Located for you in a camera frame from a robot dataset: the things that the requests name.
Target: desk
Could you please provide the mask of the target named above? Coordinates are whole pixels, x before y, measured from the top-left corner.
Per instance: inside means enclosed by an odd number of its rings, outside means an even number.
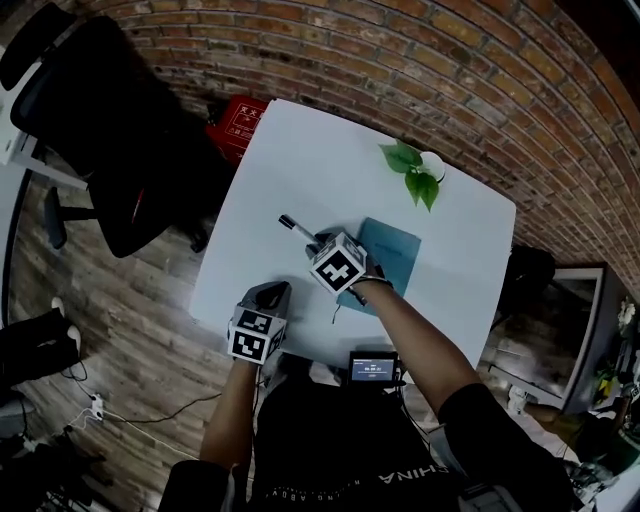
[[[405,298],[476,365],[502,288],[514,204],[451,166],[431,213],[415,207],[402,175],[378,144],[386,135],[283,100],[254,134],[215,224],[190,312],[224,336],[233,308],[252,286],[293,286],[283,349],[346,367],[349,352],[388,344],[375,317],[342,308],[308,273],[304,243],[278,223],[288,214],[310,231],[342,226],[356,235],[372,217],[418,236]]]
[[[26,146],[25,151],[28,150],[33,150],[33,146]],[[25,173],[26,169],[15,163],[0,163],[0,329],[6,324],[8,314],[9,270],[15,237],[14,228],[22,204],[20,192]]]

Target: marker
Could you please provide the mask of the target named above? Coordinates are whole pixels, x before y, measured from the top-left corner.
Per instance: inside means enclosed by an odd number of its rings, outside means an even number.
[[[278,219],[278,222],[280,224],[282,224],[284,227],[289,228],[291,231],[293,231],[300,238],[304,239],[304,241],[307,244],[323,245],[320,240],[318,240],[315,236],[313,236],[311,233],[309,233],[300,224],[296,223],[296,221],[293,220],[288,215],[280,215],[280,218]]]

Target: small display screen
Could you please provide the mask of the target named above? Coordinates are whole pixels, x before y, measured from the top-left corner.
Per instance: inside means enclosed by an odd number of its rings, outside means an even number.
[[[393,359],[354,359],[351,369],[352,381],[392,381]]]

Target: blue notebook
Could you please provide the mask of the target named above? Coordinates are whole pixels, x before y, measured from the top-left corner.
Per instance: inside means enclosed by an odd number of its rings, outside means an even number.
[[[406,231],[396,229],[367,217],[360,226],[358,240],[382,266],[386,278],[391,281],[396,292],[402,297],[407,290],[413,265],[418,257],[420,239]],[[343,307],[376,316],[368,304],[362,307],[348,292],[338,296],[337,303]]]

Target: shoe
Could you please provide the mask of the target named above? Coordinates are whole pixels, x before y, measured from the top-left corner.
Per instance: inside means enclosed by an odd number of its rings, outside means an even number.
[[[524,389],[511,386],[511,389],[509,389],[509,403],[507,404],[507,410],[513,414],[519,415],[522,414],[526,404],[527,392]]]
[[[60,314],[62,315],[62,318],[64,318],[64,304],[62,303],[62,299],[60,297],[54,297],[51,301],[51,309],[56,308],[60,310]]]
[[[72,325],[67,329],[67,336],[76,342],[76,348],[78,349],[78,358],[80,358],[80,342],[82,340],[82,336],[80,336],[80,331],[75,325]]]

